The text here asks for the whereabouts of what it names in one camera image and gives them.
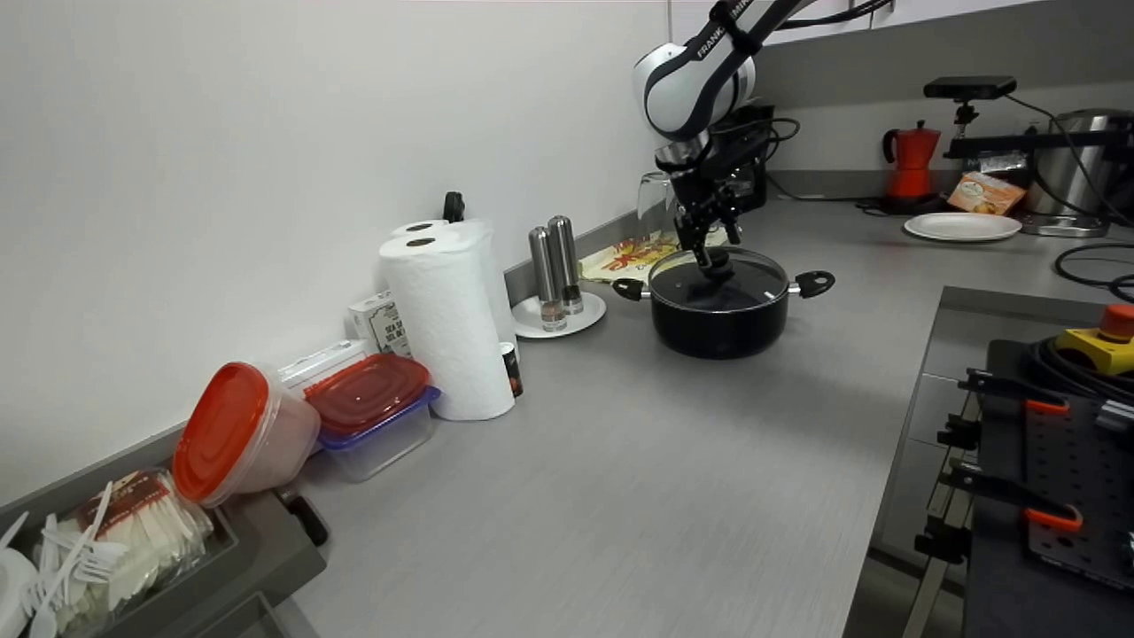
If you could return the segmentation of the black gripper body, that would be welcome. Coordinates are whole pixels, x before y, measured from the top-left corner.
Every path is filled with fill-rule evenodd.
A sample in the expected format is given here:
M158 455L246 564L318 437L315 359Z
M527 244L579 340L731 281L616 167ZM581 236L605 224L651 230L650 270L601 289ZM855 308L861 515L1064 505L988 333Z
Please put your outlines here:
M723 159L713 127L695 141L670 141L656 152L656 167L670 178L681 207L677 230L701 226L705 236L713 224L735 224L740 218L723 197Z

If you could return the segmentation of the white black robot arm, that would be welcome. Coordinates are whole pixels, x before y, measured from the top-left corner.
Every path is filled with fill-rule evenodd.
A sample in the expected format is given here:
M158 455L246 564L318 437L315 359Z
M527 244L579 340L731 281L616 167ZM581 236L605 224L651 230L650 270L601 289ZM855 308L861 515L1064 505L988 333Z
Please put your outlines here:
M731 261L705 250L731 159L713 147L713 127L757 101L757 58L767 38L813 0L715 0L689 44L663 44L635 69L647 125L663 139L656 167L670 178L686 213L677 237L708 281L731 277Z

